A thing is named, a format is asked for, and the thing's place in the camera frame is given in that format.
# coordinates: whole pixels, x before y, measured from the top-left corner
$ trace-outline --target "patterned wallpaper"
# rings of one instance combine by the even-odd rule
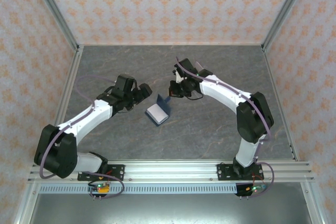
[[[268,52],[302,160],[336,220],[336,0],[297,0]]]
[[[0,216],[13,223],[73,50],[43,0],[0,0]]]
[[[80,44],[261,44],[285,0],[56,0]]]

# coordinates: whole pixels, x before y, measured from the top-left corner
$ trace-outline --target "white ventilated strip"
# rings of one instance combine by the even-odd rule
[[[121,185],[110,185],[110,193],[119,192]],[[84,184],[44,184],[40,194],[87,194],[90,188]],[[233,194],[236,184],[125,184],[123,194]]]

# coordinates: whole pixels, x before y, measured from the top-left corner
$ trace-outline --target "black base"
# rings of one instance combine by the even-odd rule
[[[249,166],[249,172],[246,174],[238,175],[233,170],[233,164],[224,164],[220,163],[217,165],[217,176],[218,180],[227,181],[227,180],[253,180],[252,174],[259,175],[261,178],[264,179],[264,173],[259,172],[260,170],[263,171],[261,165],[252,164]]]
[[[124,165],[107,165],[107,171],[112,170],[112,172],[109,174],[113,177],[116,177],[118,179],[120,179],[121,181],[123,181],[124,179],[124,174],[125,174],[125,166]],[[78,174],[77,177],[78,181],[95,181],[95,180],[99,180],[99,181],[107,181],[108,178],[103,177],[103,179],[99,179],[98,176],[93,176],[93,175],[89,175],[86,173],[82,173],[82,174]]]

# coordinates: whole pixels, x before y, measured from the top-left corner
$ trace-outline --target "cable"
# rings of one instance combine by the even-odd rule
[[[111,179],[113,179],[113,180],[118,181],[118,182],[121,184],[122,188],[121,188],[121,190],[120,190],[118,193],[116,193],[116,194],[109,194],[109,195],[106,195],[106,196],[104,196],[104,197],[99,197],[100,199],[109,199],[109,198],[116,197],[116,196],[120,195],[120,194],[125,190],[125,184],[124,184],[120,179],[118,179],[118,178],[116,178],[116,177],[114,177],[114,176],[107,175],[107,174],[101,174],[101,173],[91,173],[91,172],[85,172],[85,173],[86,173],[86,174],[89,174],[89,175],[93,175],[93,176],[99,176],[99,177],[111,178]],[[93,188],[91,188],[90,196],[91,196],[93,199],[95,199],[95,195],[93,195],[92,191],[93,191]]]
[[[257,175],[257,174],[253,174],[253,176],[259,178],[259,179],[265,184],[264,179],[263,179],[262,177],[260,177],[260,176]]]
[[[260,117],[260,119],[261,119],[261,121],[263,122],[263,125],[264,125],[264,127],[265,127],[265,129],[266,129],[266,132],[267,132],[267,134],[269,135],[269,140],[271,139],[271,132],[270,132],[270,129],[269,129],[267,123],[266,123],[266,120],[265,120],[264,116],[263,116],[262,113],[259,111],[259,109],[257,108],[257,106],[256,106],[256,105],[255,105],[249,98],[247,98],[245,95],[241,94],[240,92],[238,92],[237,90],[235,90],[234,88],[232,88],[230,85],[228,85],[228,84],[225,83],[224,81],[219,82],[219,81],[215,81],[215,80],[211,80],[211,79],[208,79],[208,78],[204,78],[204,77],[198,76],[198,75],[196,75],[196,74],[194,74],[194,73],[191,73],[190,71],[188,71],[188,70],[186,70],[184,67],[182,67],[182,65],[181,65],[180,62],[179,62],[178,57],[176,57],[176,60],[177,60],[177,65],[178,65],[184,72],[186,72],[187,74],[191,75],[192,77],[199,78],[199,79],[204,80],[204,81],[212,82],[212,83],[214,83],[214,84],[219,84],[219,85],[223,86],[224,88],[227,88],[228,90],[230,90],[230,91],[234,92],[235,94],[239,95],[239,96],[242,97],[244,100],[246,100],[246,101],[247,101],[247,102],[254,108],[254,110],[256,111],[256,113],[258,114],[258,116]],[[269,185],[264,191],[262,191],[262,192],[261,192],[260,194],[258,194],[258,195],[254,195],[254,196],[252,195],[252,196],[250,196],[250,198],[257,197],[257,196],[260,196],[260,195],[264,194],[265,192],[267,192],[267,191],[269,190],[269,188],[272,187],[272,185],[273,185],[273,183],[274,183],[274,171],[273,171],[273,168],[272,168],[268,163],[266,163],[266,162],[259,162],[259,163],[257,163],[257,157],[258,157],[258,156],[257,156],[257,153],[259,152],[259,149],[260,149],[260,142],[259,142],[259,144],[258,144],[258,146],[257,146],[257,150],[256,150],[256,152],[255,152],[254,162],[255,162],[257,165],[262,165],[262,164],[267,165],[267,166],[270,168],[271,172],[272,172],[272,180],[271,180],[270,185]]]
[[[107,89],[105,89],[105,91],[104,91],[104,93],[108,93],[111,89],[113,89],[114,88],[114,86],[110,86],[110,87],[108,87]]]
[[[96,180],[90,181],[88,183],[88,186],[97,187],[97,185],[94,185],[93,183],[98,182],[98,181],[100,181],[100,180],[96,179]]]
[[[195,99],[192,99],[192,98],[190,98],[190,97],[186,97],[188,100],[191,100],[191,101],[197,101],[197,100],[199,100],[199,99],[202,99],[204,97],[204,95],[202,94],[202,96],[201,97],[198,97],[198,98],[195,98]]]
[[[39,174],[40,174],[40,177],[41,177],[42,179],[48,179],[48,178],[52,178],[52,177],[55,176],[55,174],[51,174],[51,175],[49,175],[49,176],[44,176],[44,174],[43,174],[43,168],[44,168],[44,164],[45,164],[45,162],[46,162],[47,156],[48,156],[48,154],[49,154],[49,152],[50,152],[50,149],[51,149],[51,147],[54,145],[54,143],[57,141],[57,139],[62,135],[62,133],[63,133],[64,131],[66,131],[67,129],[69,129],[70,127],[72,127],[74,124],[76,124],[76,123],[80,122],[81,120],[83,120],[84,118],[86,118],[86,117],[87,117],[88,115],[90,115],[90,114],[93,112],[93,110],[94,110],[94,107],[95,107],[95,101],[94,101],[93,99],[89,98],[88,96],[86,96],[85,94],[83,94],[83,93],[78,89],[78,82],[79,82],[80,80],[84,79],[84,78],[87,78],[87,77],[92,77],[92,78],[101,79],[101,80],[105,80],[105,81],[109,81],[109,82],[113,82],[113,83],[114,83],[114,81],[112,81],[112,80],[110,80],[110,79],[107,79],[107,78],[105,78],[105,77],[100,77],[100,76],[94,76],[94,75],[81,76],[81,77],[79,77],[79,78],[76,80],[76,82],[75,82],[75,90],[77,91],[77,93],[78,93],[81,97],[83,97],[83,98],[85,98],[85,99],[87,99],[88,101],[91,102],[91,109],[90,109],[85,115],[81,116],[81,117],[78,118],[77,120],[71,122],[69,125],[65,126],[63,129],[61,129],[61,130],[54,136],[54,138],[50,141],[48,147],[46,148],[46,151],[45,151],[44,154],[43,154],[43,157],[42,157],[42,160],[41,160],[41,164],[40,164]]]
[[[256,181],[256,177],[255,177],[255,174],[254,174],[254,173],[252,173],[252,177],[253,177],[253,184],[252,184],[252,186],[254,186],[254,183],[255,183],[255,181]]]

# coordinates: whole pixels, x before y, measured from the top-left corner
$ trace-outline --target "metal corner post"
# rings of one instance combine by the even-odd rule
[[[80,58],[82,56],[83,48],[79,47],[78,50],[75,50],[74,56],[72,58],[72,64],[69,67],[67,80],[65,86],[63,88],[62,98],[60,100],[60,104],[58,106],[55,124],[58,125],[64,121],[65,114],[67,112],[68,103],[70,100],[70,95],[72,91],[73,84],[75,83],[75,78],[80,62]]]
[[[286,119],[286,116],[285,116],[285,114],[283,112],[283,109],[282,109],[282,105],[281,105],[280,98],[279,98],[279,92],[277,90],[277,86],[275,85],[272,70],[269,66],[267,55],[266,55],[265,51],[264,51],[264,59],[265,59],[268,74],[269,74],[269,77],[270,77],[270,80],[271,80],[271,83],[272,83],[272,86],[273,86],[274,94],[275,94],[275,97],[277,99],[277,103],[278,103],[278,107],[279,107],[279,110],[280,110],[281,118],[282,118],[283,124],[285,126],[285,131],[286,131],[286,134],[287,134],[288,142],[289,142],[291,150],[292,150],[293,158],[295,160],[300,160],[298,149],[296,147],[295,142],[293,141],[293,138],[291,136],[289,127],[287,125],[287,119]]]
[[[59,27],[61,28],[62,32],[64,33],[67,41],[69,42],[70,46],[76,50],[78,48],[78,44],[74,35],[72,34],[70,28],[67,25],[62,13],[60,12],[58,6],[56,5],[55,0],[45,0],[45,3],[49,7],[50,11],[52,12],[56,22],[58,23]]]
[[[280,29],[282,23],[286,19],[287,15],[290,12],[290,9],[291,9],[291,7],[293,6],[294,3],[295,3],[295,0],[285,0],[278,16],[276,17],[273,25],[271,26],[271,29],[269,30],[269,32],[266,36],[266,39],[265,39],[264,43],[261,45],[263,51],[266,51],[267,48],[272,43],[272,40],[276,36],[278,30]]]

